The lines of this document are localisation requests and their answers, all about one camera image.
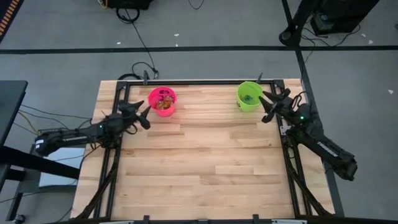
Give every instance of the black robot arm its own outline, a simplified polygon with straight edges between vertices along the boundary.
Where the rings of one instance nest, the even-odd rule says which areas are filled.
[[[264,92],[264,94],[272,103],[260,97],[267,113],[262,122],[269,122],[274,113],[281,115],[290,126],[285,132],[286,136],[294,138],[296,143],[303,144],[320,156],[331,165],[335,173],[342,179],[354,180],[354,174],[358,168],[354,155],[345,151],[324,135],[319,115],[311,110],[309,104],[302,103],[294,111],[295,105],[298,104],[299,95],[291,99],[289,89],[279,95],[268,92]]]
[[[138,109],[143,103],[144,101],[133,104],[120,101],[118,109],[121,113],[112,113],[88,128],[56,129],[43,132],[35,139],[35,150],[41,156],[48,156],[61,147],[80,144],[98,142],[102,147],[113,147],[123,132],[131,126],[135,127],[135,122],[140,122],[144,129],[150,128],[150,123],[146,119],[150,107],[141,114],[138,113]]]

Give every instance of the power cord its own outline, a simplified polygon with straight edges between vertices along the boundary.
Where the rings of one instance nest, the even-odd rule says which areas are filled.
[[[308,28],[305,28],[305,27],[304,27],[303,30],[307,30],[307,31],[309,31],[311,34],[315,35],[315,33],[313,33],[313,32],[312,32],[310,29],[308,29]],[[360,30],[361,30],[361,25],[358,24],[358,30],[352,31],[352,32],[350,32],[349,34],[345,35],[344,38],[343,38],[343,40],[341,40],[339,43],[337,43],[337,44],[335,44],[335,45],[330,45],[330,44],[328,44],[327,42],[325,42],[324,40],[319,39],[319,38],[312,38],[312,39],[311,39],[311,38],[308,38],[306,35],[303,35],[303,34],[301,35],[301,38],[303,38],[304,40],[309,40],[310,42],[312,42],[313,47],[316,47],[316,43],[314,42],[314,40],[319,40],[319,41],[323,42],[324,44],[326,44],[328,47],[337,47],[337,46],[341,45],[341,44],[347,39],[347,37],[349,37],[350,35],[356,34],[356,33],[359,32]],[[308,54],[308,56],[307,56],[307,58],[305,59],[304,63],[307,62],[308,58],[311,56],[312,53],[313,53],[313,50],[311,50],[311,52]]]
[[[105,4],[104,4],[104,1],[102,1],[102,0],[97,0],[98,1],[98,3],[101,5],[101,7],[103,8],[103,9],[107,9],[108,8],[108,0],[104,0],[105,1]]]
[[[86,157],[89,156],[91,153],[93,153],[95,150],[97,150],[97,148],[99,148],[99,147],[100,147],[100,146],[97,146],[97,147],[94,148],[91,152],[89,152],[87,155],[85,155],[85,156],[83,157],[83,159],[81,160],[80,165],[79,165],[79,170],[81,169],[81,166],[83,165],[83,161],[86,159]],[[76,181],[77,181],[77,180],[73,181],[71,184],[68,184],[68,185],[73,185],[73,184],[76,183]],[[49,192],[50,192],[50,191],[36,192],[36,193],[31,193],[31,194],[23,195],[23,197],[25,197],[25,196],[30,196],[30,195],[35,195],[35,194],[41,194],[41,193],[49,193]],[[16,197],[10,198],[10,199],[7,199],[7,200],[2,200],[2,201],[0,201],[0,203],[8,202],[8,201],[14,200],[14,199],[16,199]]]
[[[199,7],[193,6],[191,0],[188,0],[188,3],[189,3],[189,5],[191,5],[192,9],[199,10],[201,8],[201,6],[203,5],[203,3],[205,3],[205,0],[201,0]]]
[[[293,97],[293,105],[292,108],[294,109],[296,106],[300,106],[300,102],[302,100],[301,94],[306,93],[306,91],[301,91],[295,97]]]
[[[13,124],[15,124],[16,126],[22,128],[22,129],[25,129],[25,131],[28,131],[28,132],[30,132],[30,133],[32,133],[32,134],[34,134],[34,135],[37,135],[37,133],[34,133],[33,131],[31,131],[31,130],[25,128],[25,127],[23,127],[23,126],[20,125],[20,124],[17,124],[17,123],[15,123],[15,122],[13,122]]]
[[[55,222],[57,223],[57,222],[60,222],[61,220],[63,220],[63,218],[65,218],[65,216],[68,215],[68,213],[72,210],[72,208],[73,208],[73,205],[69,208],[69,210],[60,219],[58,219]]]
[[[90,119],[88,119],[87,121],[84,121],[84,122],[82,122],[80,125],[79,125],[79,127],[77,127],[76,129],[79,129],[79,128],[81,128],[85,123],[87,123],[87,122],[89,122],[90,123],[90,125],[92,125],[92,118],[90,118]]]
[[[64,161],[64,160],[68,160],[68,159],[76,159],[76,158],[79,158],[79,157],[82,157],[82,156],[75,156],[75,157],[69,157],[69,158],[57,159],[57,160],[54,160],[54,162],[58,162],[58,161]]]
[[[37,116],[37,115],[34,115],[34,114],[32,114],[32,113],[23,111],[23,110],[19,110],[19,112],[23,112],[23,113],[25,113],[25,114],[29,114],[29,115],[34,116],[34,117],[36,117],[36,118],[49,119],[49,120],[52,120],[52,121],[56,121],[56,122],[58,122],[59,124],[61,124],[62,126],[64,126],[65,128],[69,129],[68,126],[66,126],[64,123],[62,123],[61,121],[59,121],[59,120],[57,120],[57,119],[54,119],[54,118],[46,118],[46,117],[43,117],[43,116]]]
[[[36,111],[41,112],[41,113],[49,114],[49,115],[64,116],[64,117],[69,117],[69,118],[91,119],[91,118],[85,118],[85,117],[81,117],[81,116],[74,116],[74,115],[67,115],[67,114],[49,113],[49,112],[42,111],[42,110],[39,110],[39,109],[37,109],[37,108],[31,107],[31,106],[26,106],[26,105],[21,105],[21,106],[26,107],[26,108],[29,108],[29,109],[32,109],[32,110],[36,110]]]
[[[18,114],[21,115],[23,118],[25,118],[25,120],[27,121],[27,123],[29,124],[29,126],[32,128],[32,130],[33,130],[34,133],[36,133],[36,134],[39,133],[39,132],[35,129],[35,127],[34,127],[33,124],[30,122],[29,118],[28,118],[26,115],[24,115],[24,114],[21,113],[20,111],[18,111]]]
[[[152,55],[150,54],[149,49],[147,48],[147,46],[146,46],[146,44],[144,43],[144,41],[143,41],[143,39],[142,39],[142,37],[141,37],[141,35],[140,35],[140,33],[139,33],[139,31],[138,31],[136,25],[134,24],[134,22],[135,22],[135,21],[138,19],[138,17],[139,17],[139,10],[137,10],[137,16],[136,16],[135,18],[131,19],[131,16],[130,16],[130,14],[129,14],[129,12],[127,11],[126,8],[124,8],[124,10],[125,10],[125,12],[126,12],[128,18],[126,18],[126,16],[124,16],[124,15],[120,15],[119,9],[120,9],[120,7],[118,8],[118,10],[116,10],[116,14],[117,14],[117,16],[118,16],[118,19],[119,19],[121,22],[125,23],[125,24],[132,24],[132,26],[134,27],[134,29],[135,29],[136,32],[137,32],[137,35],[138,35],[139,40],[141,41],[142,45],[144,46],[146,52],[147,52],[148,55],[149,55],[150,61],[152,62],[152,66],[149,65],[149,64],[146,63],[146,62],[136,62],[136,63],[134,63],[134,64],[131,66],[132,74],[125,74],[125,75],[121,76],[121,77],[119,78],[119,80],[120,80],[120,79],[124,79],[124,78],[126,78],[126,77],[134,77],[134,78],[136,78],[136,79],[144,79],[144,77],[142,77],[142,76],[140,76],[140,75],[137,75],[137,74],[135,73],[135,71],[134,71],[134,67],[135,67],[136,65],[139,65],[139,64],[147,65],[147,66],[153,71],[153,73],[154,73],[154,79],[159,79],[159,71],[156,70],[156,68],[155,68],[154,59],[152,58]]]

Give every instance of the wooden tabletop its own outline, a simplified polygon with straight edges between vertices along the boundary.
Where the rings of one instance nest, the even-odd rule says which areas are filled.
[[[284,81],[291,96],[302,91],[299,79]],[[155,87],[132,87],[129,101],[146,101]],[[240,112],[237,85],[169,87],[178,98],[175,113],[161,118],[151,111],[150,130],[123,136],[112,220],[142,220],[144,215],[151,220],[250,219],[253,214],[293,218],[276,119],[262,123],[262,108]],[[269,85],[263,87],[270,91]],[[115,88],[116,81],[101,82],[95,120],[111,113]],[[299,151],[308,188],[333,213],[320,158],[306,147]],[[104,149],[98,149],[85,159],[71,217],[96,192],[103,155]],[[102,216],[107,196],[105,192]]]

